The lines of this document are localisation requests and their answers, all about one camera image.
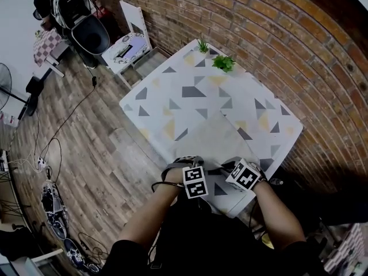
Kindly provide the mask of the white canister red label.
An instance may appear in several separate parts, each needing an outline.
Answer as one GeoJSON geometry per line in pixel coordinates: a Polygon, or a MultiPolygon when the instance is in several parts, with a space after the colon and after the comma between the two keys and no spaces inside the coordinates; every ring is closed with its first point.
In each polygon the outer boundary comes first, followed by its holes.
{"type": "Polygon", "coordinates": [[[17,117],[4,113],[3,111],[0,111],[0,121],[11,127],[16,127],[19,122],[17,117]]]}

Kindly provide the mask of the white wooden chair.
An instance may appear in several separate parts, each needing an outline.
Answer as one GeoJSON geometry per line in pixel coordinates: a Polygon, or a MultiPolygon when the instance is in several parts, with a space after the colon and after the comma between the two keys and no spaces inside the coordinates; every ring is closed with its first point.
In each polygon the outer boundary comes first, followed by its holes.
{"type": "MultiPolygon", "coordinates": [[[[143,13],[141,11],[140,7],[133,6],[127,2],[124,2],[123,0],[120,1],[120,6],[122,8],[123,14],[126,19],[126,23],[128,24],[129,33],[138,33],[142,34],[147,42],[147,50],[145,51],[144,55],[149,53],[152,50],[152,45],[150,43],[150,38],[148,36],[147,27],[145,25],[143,13]]],[[[122,73],[129,68],[129,66],[132,66],[134,62],[128,63],[128,64],[117,64],[113,63],[108,60],[108,62],[105,62],[107,64],[107,67],[115,74],[117,75],[123,83],[131,89],[132,86],[128,83],[128,81],[123,77],[122,73]]]]}

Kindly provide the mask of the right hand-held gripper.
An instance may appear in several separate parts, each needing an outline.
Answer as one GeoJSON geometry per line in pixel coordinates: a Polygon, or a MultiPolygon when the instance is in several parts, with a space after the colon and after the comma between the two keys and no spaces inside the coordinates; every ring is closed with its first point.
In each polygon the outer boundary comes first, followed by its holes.
{"type": "Polygon", "coordinates": [[[226,183],[239,191],[252,190],[258,182],[267,180],[264,172],[254,162],[240,157],[227,160],[220,170],[226,173],[226,183]]]}

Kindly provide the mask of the table with triangle-patterned cloth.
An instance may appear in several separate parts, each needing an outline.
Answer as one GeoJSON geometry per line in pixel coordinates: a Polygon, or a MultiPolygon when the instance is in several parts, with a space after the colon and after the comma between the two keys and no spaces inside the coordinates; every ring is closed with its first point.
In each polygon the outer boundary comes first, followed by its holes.
{"type": "Polygon", "coordinates": [[[219,54],[215,47],[202,54],[192,41],[145,77],[120,106],[167,163],[176,159],[176,142],[220,112],[271,178],[302,132],[302,123],[241,66],[231,72],[213,67],[219,54]]]}

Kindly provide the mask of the small black box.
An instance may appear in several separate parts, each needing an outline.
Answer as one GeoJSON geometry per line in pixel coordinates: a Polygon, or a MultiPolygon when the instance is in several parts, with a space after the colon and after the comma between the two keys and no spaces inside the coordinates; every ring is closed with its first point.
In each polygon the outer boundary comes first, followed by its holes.
{"type": "Polygon", "coordinates": [[[29,83],[27,84],[26,88],[25,88],[25,91],[31,95],[40,95],[42,90],[44,88],[44,82],[35,77],[35,76],[32,76],[29,83]]]}

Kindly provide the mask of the leafy green potted plant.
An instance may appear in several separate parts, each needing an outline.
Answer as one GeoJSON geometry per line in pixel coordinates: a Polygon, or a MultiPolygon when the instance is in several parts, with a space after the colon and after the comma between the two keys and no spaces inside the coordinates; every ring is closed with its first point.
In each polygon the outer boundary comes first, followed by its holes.
{"type": "Polygon", "coordinates": [[[213,67],[216,67],[224,72],[230,72],[233,70],[235,61],[229,56],[217,55],[213,59],[213,67]]]}

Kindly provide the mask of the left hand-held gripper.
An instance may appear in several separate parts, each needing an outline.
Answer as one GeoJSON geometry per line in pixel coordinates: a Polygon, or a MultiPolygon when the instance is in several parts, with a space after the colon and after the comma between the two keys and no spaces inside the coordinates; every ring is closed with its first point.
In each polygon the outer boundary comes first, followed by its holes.
{"type": "Polygon", "coordinates": [[[208,187],[203,168],[204,161],[199,156],[182,156],[176,158],[162,172],[162,182],[167,182],[167,174],[170,170],[178,168],[182,171],[182,182],[169,182],[173,186],[185,189],[188,199],[208,195],[208,187]]]}

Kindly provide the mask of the black metal rack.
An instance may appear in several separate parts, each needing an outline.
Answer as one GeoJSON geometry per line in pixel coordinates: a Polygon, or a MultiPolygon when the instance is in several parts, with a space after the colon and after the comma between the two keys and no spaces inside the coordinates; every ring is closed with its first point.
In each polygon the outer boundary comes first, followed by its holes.
{"type": "Polygon", "coordinates": [[[0,168],[0,214],[23,217],[23,210],[28,207],[28,205],[22,205],[18,200],[11,172],[0,168]]]}

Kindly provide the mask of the black remote control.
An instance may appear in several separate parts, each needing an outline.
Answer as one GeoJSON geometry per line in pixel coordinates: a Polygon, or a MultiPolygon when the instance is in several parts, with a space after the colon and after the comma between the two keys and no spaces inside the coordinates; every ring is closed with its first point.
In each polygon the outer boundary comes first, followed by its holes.
{"type": "Polygon", "coordinates": [[[128,53],[132,49],[132,46],[129,44],[127,46],[124,46],[122,50],[118,51],[116,57],[123,58],[126,53],[128,53]]]}

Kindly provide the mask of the white furniture frame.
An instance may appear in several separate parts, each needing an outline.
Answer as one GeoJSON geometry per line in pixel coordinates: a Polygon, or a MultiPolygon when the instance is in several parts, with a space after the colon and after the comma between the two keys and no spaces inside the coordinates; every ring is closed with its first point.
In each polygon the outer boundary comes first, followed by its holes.
{"type": "Polygon", "coordinates": [[[51,262],[62,252],[60,248],[36,258],[22,257],[12,262],[0,254],[0,276],[61,276],[51,262]]]}

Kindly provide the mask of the grey cloth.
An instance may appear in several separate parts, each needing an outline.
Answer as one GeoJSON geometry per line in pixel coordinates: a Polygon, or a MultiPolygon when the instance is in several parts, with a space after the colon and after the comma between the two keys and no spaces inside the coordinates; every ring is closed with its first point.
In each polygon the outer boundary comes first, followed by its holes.
{"type": "Polygon", "coordinates": [[[204,168],[212,170],[239,157],[259,165],[258,157],[234,126],[220,112],[196,126],[173,146],[174,156],[200,156],[204,168]]]}

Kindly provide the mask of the patterned chair cushion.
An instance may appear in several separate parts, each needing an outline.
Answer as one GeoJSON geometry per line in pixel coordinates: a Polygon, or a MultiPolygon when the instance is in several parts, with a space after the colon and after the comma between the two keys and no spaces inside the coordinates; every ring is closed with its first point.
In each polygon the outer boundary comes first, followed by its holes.
{"type": "Polygon", "coordinates": [[[117,64],[128,64],[143,56],[147,47],[147,42],[142,34],[130,33],[117,40],[102,55],[105,62],[109,60],[117,64]],[[118,51],[129,44],[132,46],[132,49],[123,58],[116,57],[118,51]]]}

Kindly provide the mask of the person's right forearm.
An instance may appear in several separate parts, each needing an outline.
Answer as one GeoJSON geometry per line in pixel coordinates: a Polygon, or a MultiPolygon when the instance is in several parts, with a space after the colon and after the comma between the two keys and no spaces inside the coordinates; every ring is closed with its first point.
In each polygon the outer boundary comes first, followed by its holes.
{"type": "Polygon", "coordinates": [[[306,242],[300,222],[267,181],[258,182],[252,191],[256,194],[266,229],[276,250],[285,249],[296,242],[306,242]]]}

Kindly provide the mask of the yellow cloth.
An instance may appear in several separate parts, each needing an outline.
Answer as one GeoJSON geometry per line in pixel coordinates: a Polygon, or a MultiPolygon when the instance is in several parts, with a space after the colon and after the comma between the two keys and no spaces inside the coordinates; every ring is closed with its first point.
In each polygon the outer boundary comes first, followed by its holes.
{"type": "Polygon", "coordinates": [[[267,246],[268,248],[270,248],[270,249],[274,249],[274,246],[273,246],[273,244],[272,244],[272,242],[271,242],[271,239],[270,239],[270,237],[269,237],[269,234],[268,233],[264,233],[262,236],[261,236],[261,241],[262,241],[262,243],[265,245],[265,246],[267,246]]]}

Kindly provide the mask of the red gas cylinder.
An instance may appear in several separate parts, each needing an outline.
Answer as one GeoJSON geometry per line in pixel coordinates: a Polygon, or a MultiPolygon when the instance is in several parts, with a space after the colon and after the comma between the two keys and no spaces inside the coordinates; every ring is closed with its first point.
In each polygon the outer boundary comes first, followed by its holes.
{"type": "Polygon", "coordinates": [[[112,44],[122,37],[122,31],[112,12],[105,7],[100,7],[97,10],[97,16],[107,30],[112,44]]]}

